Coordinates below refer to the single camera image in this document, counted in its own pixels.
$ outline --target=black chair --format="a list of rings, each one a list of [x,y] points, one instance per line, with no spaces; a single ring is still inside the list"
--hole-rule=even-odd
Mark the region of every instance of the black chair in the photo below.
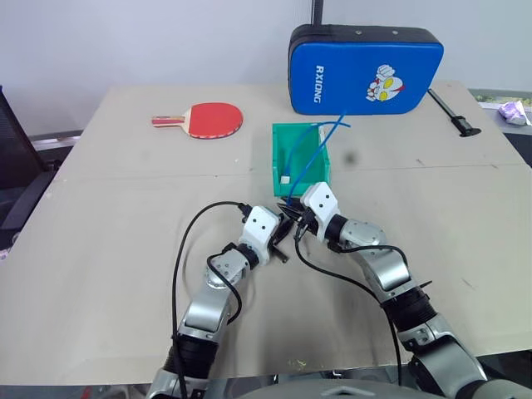
[[[34,150],[0,86],[0,249],[12,246],[55,169]]]

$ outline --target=white table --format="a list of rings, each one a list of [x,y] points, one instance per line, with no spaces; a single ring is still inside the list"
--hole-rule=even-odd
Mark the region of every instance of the white table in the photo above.
[[[406,251],[417,281],[434,280],[431,303],[473,353],[528,348],[530,168],[463,86],[434,88],[483,132],[460,138],[430,97],[402,116],[349,116],[352,131],[328,144],[332,189],[345,215],[381,225]],[[242,129],[202,141],[151,128],[151,115],[199,101],[240,106]],[[284,86],[111,90],[1,265],[0,384],[149,382],[170,346],[170,279],[190,218],[215,200],[275,209],[271,124],[323,119],[293,114]],[[239,220],[217,209],[195,226],[180,315]],[[309,238],[303,247],[362,279],[352,260]],[[242,288],[242,317],[211,376],[394,363],[378,306],[300,264],[291,239],[281,249],[290,261],[256,269]]]

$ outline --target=green container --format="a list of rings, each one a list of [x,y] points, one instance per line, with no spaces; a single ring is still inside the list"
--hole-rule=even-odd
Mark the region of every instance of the green container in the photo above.
[[[273,194],[276,197],[288,195],[293,182],[305,169],[314,152],[322,143],[319,126],[312,123],[274,123],[273,130]],[[281,184],[281,176],[288,162],[290,150],[294,147],[292,161],[290,162],[290,183]],[[304,194],[308,187],[314,183],[325,181],[329,183],[330,161],[327,146],[316,157],[305,176],[296,185],[293,195]]]

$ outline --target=blue cable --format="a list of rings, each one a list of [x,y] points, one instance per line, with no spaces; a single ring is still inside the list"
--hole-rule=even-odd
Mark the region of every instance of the blue cable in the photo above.
[[[296,142],[293,144],[292,149],[290,150],[290,153],[288,154],[288,159],[287,159],[286,165],[284,166],[283,176],[290,176],[290,165],[292,164],[293,153],[299,147],[299,145],[301,145],[301,142],[303,141],[305,136],[308,133],[310,133],[314,127],[319,127],[323,125],[335,125],[336,123],[337,121],[317,122],[317,123],[312,123],[307,129],[305,129],[296,139]],[[338,124],[340,126],[351,127],[351,125],[347,123],[338,123]]]
[[[331,131],[328,132],[327,136],[325,136],[325,139],[323,140],[322,144],[319,145],[319,147],[314,152],[313,156],[310,158],[310,161],[307,163],[307,166],[305,166],[305,169],[302,170],[302,172],[299,174],[298,178],[293,182],[292,188],[290,189],[290,193],[288,193],[288,197],[286,199],[286,204],[290,205],[292,204],[292,194],[293,191],[296,188],[296,185],[298,185],[299,181],[307,174],[308,169],[313,164],[314,160],[318,156],[318,154],[323,150],[323,147],[327,144],[327,141],[331,138],[336,128],[341,124],[343,117],[345,116],[345,112],[340,115],[338,120],[334,122],[334,126],[332,127]]]

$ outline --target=white wall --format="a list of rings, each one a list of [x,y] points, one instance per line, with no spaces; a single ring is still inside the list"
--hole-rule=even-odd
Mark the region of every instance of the white wall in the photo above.
[[[286,82],[311,0],[2,0],[0,84],[29,135],[86,126],[111,85]],[[428,28],[437,77],[532,91],[532,1],[326,0],[325,23]]]

